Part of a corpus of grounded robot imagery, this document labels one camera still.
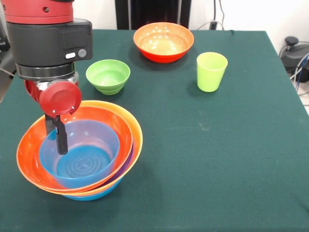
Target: plastic cup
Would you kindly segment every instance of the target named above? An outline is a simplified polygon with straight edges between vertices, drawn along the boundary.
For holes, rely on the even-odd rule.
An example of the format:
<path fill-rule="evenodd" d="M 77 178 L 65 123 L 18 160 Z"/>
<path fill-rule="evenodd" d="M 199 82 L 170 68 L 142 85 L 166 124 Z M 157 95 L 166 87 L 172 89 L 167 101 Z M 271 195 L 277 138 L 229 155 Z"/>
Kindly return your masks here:
<path fill-rule="evenodd" d="M 197 86 L 204 92 L 219 88 L 227 67 L 225 56 L 216 52 L 205 52 L 197 57 Z"/>

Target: green bowl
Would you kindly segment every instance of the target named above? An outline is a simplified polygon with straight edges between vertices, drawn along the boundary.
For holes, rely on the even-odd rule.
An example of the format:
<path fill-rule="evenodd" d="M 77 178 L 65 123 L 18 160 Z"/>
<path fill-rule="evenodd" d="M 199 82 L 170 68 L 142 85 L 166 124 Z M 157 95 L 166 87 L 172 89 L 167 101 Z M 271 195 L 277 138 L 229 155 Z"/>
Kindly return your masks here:
<path fill-rule="evenodd" d="M 93 63 L 86 71 L 87 80 L 101 93 L 118 93 L 130 76 L 130 68 L 115 59 L 104 59 Z"/>

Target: white wall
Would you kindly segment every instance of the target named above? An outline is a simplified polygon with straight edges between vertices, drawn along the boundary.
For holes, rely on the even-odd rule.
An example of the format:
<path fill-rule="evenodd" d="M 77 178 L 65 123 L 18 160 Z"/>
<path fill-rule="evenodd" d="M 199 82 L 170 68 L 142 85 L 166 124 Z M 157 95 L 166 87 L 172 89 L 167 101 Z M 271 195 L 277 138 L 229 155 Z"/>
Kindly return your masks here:
<path fill-rule="evenodd" d="M 89 19 L 96 29 L 117 29 L 115 0 L 76 0 L 75 17 Z M 309 41 L 309 0 L 221 0 L 225 29 L 265 30 L 279 52 L 289 35 Z M 213 18 L 213 0 L 192 0 L 189 29 Z M 217 0 L 217 20 L 222 14 Z"/>
<path fill-rule="evenodd" d="M 4 10 L 3 7 L 0 7 L 0 20 L 4 29 L 4 32 L 6 34 L 8 34 L 7 28 L 6 28 L 6 21 L 5 21 L 5 17 L 4 17 Z"/>
<path fill-rule="evenodd" d="M 74 17 L 88 19 L 94 29 L 117 29 L 115 0 L 76 0 Z"/>
<path fill-rule="evenodd" d="M 265 30 L 277 52 L 284 38 L 309 41 L 309 0 L 221 0 L 224 27 L 233 30 Z M 213 0 L 192 0 L 189 29 L 213 19 Z M 217 20 L 222 14 L 217 0 Z"/>

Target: orange bowl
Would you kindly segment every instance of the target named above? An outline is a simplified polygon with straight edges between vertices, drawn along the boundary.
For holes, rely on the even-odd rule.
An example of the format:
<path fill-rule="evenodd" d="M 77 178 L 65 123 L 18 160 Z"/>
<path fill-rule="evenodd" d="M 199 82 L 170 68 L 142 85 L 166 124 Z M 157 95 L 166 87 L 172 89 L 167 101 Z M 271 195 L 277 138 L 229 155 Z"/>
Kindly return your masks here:
<path fill-rule="evenodd" d="M 120 149 L 112 173 L 106 178 L 81 188 L 66 188 L 61 186 L 40 164 L 39 149 L 46 137 L 45 117 L 39 118 L 25 133 L 17 149 L 17 165 L 22 175 L 41 189 L 57 191 L 59 193 L 84 192 L 102 185 L 109 180 L 125 163 L 132 149 L 133 137 L 129 125 L 118 114 L 96 107 L 81 105 L 73 114 L 61 116 L 64 123 L 90 119 L 104 122 L 118 135 Z"/>
<path fill-rule="evenodd" d="M 175 23 L 151 23 L 139 28 L 133 41 L 141 53 L 157 63 L 171 63 L 183 57 L 194 43 L 187 28 Z"/>
<path fill-rule="evenodd" d="M 134 164 L 136 163 L 136 161 L 138 160 L 138 158 L 140 156 L 142 143 L 143 143 L 143 135 L 142 135 L 142 132 L 141 132 L 140 125 L 139 125 L 138 121 L 136 120 L 136 118 L 126 109 L 122 108 L 119 105 L 109 103 L 109 102 L 105 102 L 105 101 L 103 101 L 103 102 L 102 101 L 82 101 L 81 107 L 82 106 L 98 107 L 99 109 L 110 110 L 110 111 L 113 111 L 113 112 L 121 115 L 121 117 L 128 123 L 128 125 L 129 125 L 129 127 L 132 131 L 133 140 L 134 140 L 133 157 L 132 157 L 131 162 L 128 165 L 127 169 L 119 177 L 117 177 L 115 180 L 113 180 L 112 182 L 110 182 L 108 184 L 104 184 L 103 186 L 101 186 L 99 188 L 95 188 L 93 190 L 89 190 L 89 191 L 86 191 L 86 192 L 76 192 L 76 193 L 65 194 L 66 196 L 80 196 L 80 197 L 91 196 L 91 195 L 101 193 L 101 192 L 111 188 L 121 178 L 123 178 L 131 170 L 131 168 L 134 166 Z M 48 191 L 48 192 L 51 192 L 51 193 L 54 193 L 54 194 L 64 195 L 61 192 L 50 191 L 50 190 L 47 190 L 47 189 L 44 189 L 44 188 L 41 188 L 41 189 Z"/>

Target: bowl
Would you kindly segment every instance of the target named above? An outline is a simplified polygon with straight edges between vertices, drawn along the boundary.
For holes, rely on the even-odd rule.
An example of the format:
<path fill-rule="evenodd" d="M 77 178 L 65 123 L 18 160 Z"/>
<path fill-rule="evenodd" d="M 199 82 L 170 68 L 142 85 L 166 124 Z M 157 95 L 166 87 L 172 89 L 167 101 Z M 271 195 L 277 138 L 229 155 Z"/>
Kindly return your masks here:
<path fill-rule="evenodd" d="M 86 71 L 87 80 L 101 93 L 118 93 L 128 81 L 130 68 L 122 61 L 105 59 L 93 63 Z"/>
<path fill-rule="evenodd" d="M 106 181 L 103 185 L 99 186 L 99 188 L 103 187 L 104 185 L 109 184 L 110 182 L 116 180 L 118 177 L 122 176 L 122 174 L 126 171 L 126 169 L 128 168 L 129 164 L 131 163 L 131 160 L 133 158 L 133 153 L 134 153 L 134 145 L 132 146 L 132 150 L 130 152 L 130 155 L 127 158 L 127 160 L 125 161 L 124 165 L 108 181 Z"/>
<path fill-rule="evenodd" d="M 111 186 L 113 186 L 118 180 L 123 178 L 132 169 L 132 167 L 137 162 L 140 156 L 141 149 L 142 149 L 142 143 L 143 143 L 143 135 L 142 135 L 142 131 L 141 131 L 138 121 L 129 111 L 127 111 L 123 107 L 110 103 L 110 102 L 106 102 L 106 101 L 103 101 L 103 102 L 102 101 L 83 101 L 81 105 L 91 105 L 93 107 L 100 107 L 100 109 L 108 109 L 108 110 L 111 110 L 121 115 L 123 119 L 128 123 L 128 125 L 130 126 L 132 130 L 134 151 L 133 151 L 132 160 L 129 163 L 127 169 L 115 180 L 111 182 L 107 181 L 103 184 L 103 186 L 99 188 L 95 188 L 93 190 L 88 190 L 85 192 L 78 192 L 78 193 L 70 193 L 70 196 L 90 196 L 90 195 L 98 194 L 102 191 L 109 189 Z"/>
<path fill-rule="evenodd" d="M 46 191 L 55 191 L 59 194 L 76 193 L 101 186 L 118 172 L 129 157 L 132 148 L 133 134 L 129 124 L 113 111 L 87 106 L 85 104 L 81 105 L 73 115 L 65 114 L 61 116 L 63 123 L 83 119 L 104 122 L 117 133 L 120 140 L 120 149 L 112 173 L 108 177 L 92 185 L 81 188 L 67 188 L 59 184 L 55 178 L 42 167 L 39 160 L 40 145 L 46 137 L 44 116 L 42 116 L 32 124 L 24 134 L 16 153 L 18 168 L 29 182 Z"/>
<path fill-rule="evenodd" d="M 97 194 L 85 196 L 85 197 L 74 197 L 74 196 L 66 196 L 66 195 L 65 195 L 65 197 L 69 198 L 71 200 L 82 201 L 82 202 L 94 201 L 94 200 L 97 200 L 99 198 L 105 197 L 107 194 L 109 194 L 111 191 L 113 191 L 120 184 L 121 180 L 122 180 L 122 178 L 120 180 L 118 180 L 116 182 L 116 184 L 114 184 L 109 189 L 107 189 L 107 190 L 105 190 L 101 193 L 97 193 Z"/>
<path fill-rule="evenodd" d="M 171 63 L 183 57 L 194 43 L 187 28 L 167 22 L 151 23 L 139 28 L 133 41 L 141 53 L 157 63 Z"/>
<path fill-rule="evenodd" d="M 57 151 L 56 130 L 43 141 L 40 162 L 64 187 L 75 189 L 94 184 L 111 174 L 119 152 L 116 132 L 105 123 L 78 120 L 65 124 L 68 152 Z"/>
<path fill-rule="evenodd" d="M 68 194 L 65 194 L 65 195 L 70 195 L 70 196 L 90 196 L 90 195 L 101 193 L 101 192 L 109 189 L 118 180 L 120 180 L 122 177 L 124 177 L 132 169 L 132 167 L 134 166 L 134 164 L 136 163 L 136 161 L 138 160 L 138 158 L 140 156 L 140 152 L 141 152 L 141 148 L 142 148 L 143 137 L 142 137 L 142 131 L 141 131 L 140 125 L 139 125 L 138 121 L 136 120 L 136 118 L 129 111 L 127 111 L 126 109 L 122 108 L 119 105 L 116 105 L 116 104 L 113 104 L 113 103 L 110 103 L 110 102 L 105 102 L 105 101 L 103 101 L 103 102 L 102 101 L 82 101 L 80 108 L 85 108 L 85 107 L 97 108 L 98 112 L 113 111 L 115 114 L 121 115 L 121 117 L 128 123 L 128 125 L 129 125 L 129 127 L 132 131 L 132 136 L 133 136 L 133 140 L 134 140 L 133 157 L 132 157 L 132 160 L 129 163 L 129 166 L 127 167 L 127 169 L 119 177 L 117 177 L 115 180 L 113 180 L 112 182 L 106 183 L 99 188 L 95 188 L 95 187 L 97 187 L 97 186 L 95 186 L 95 187 L 93 187 L 95 189 L 92 189 L 92 190 L 88 190 L 88 191 L 84 191 L 84 192 L 70 192 Z M 43 117 L 41 117 L 41 118 L 42 118 L 42 122 L 40 122 L 40 120 L 38 120 L 38 121 L 39 121 L 39 123 L 42 123 L 42 128 L 41 128 L 41 130 L 42 130 L 43 127 L 44 127 L 44 121 L 43 121 Z M 30 156 L 29 159 L 32 159 L 33 155 L 31 155 L 31 153 L 28 153 L 28 154 Z M 22 157 L 22 154 L 19 154 L 17 152 L 17 160 L 19 159 L 19 157 Z M 32 172 L 25 172 L 24 169 L 21 170 L 21 172 L 27 180 L 29 180 L 31 183 L 34 183 L 33 181 L 31 181 L 31 178 L 33 178 L 33 175 L 31 176 L 31 178 L 29 176 L 29 174 L 32 174 Z M 47 192 L 64 195 L 64 193 L 62 191 L 53 191 L 53 190 L 50 190 L 50 189 L 43 188 L 42 185 L 37 185 L 37 184 L 36 184 L 36 186 L 47 191 Z"/>

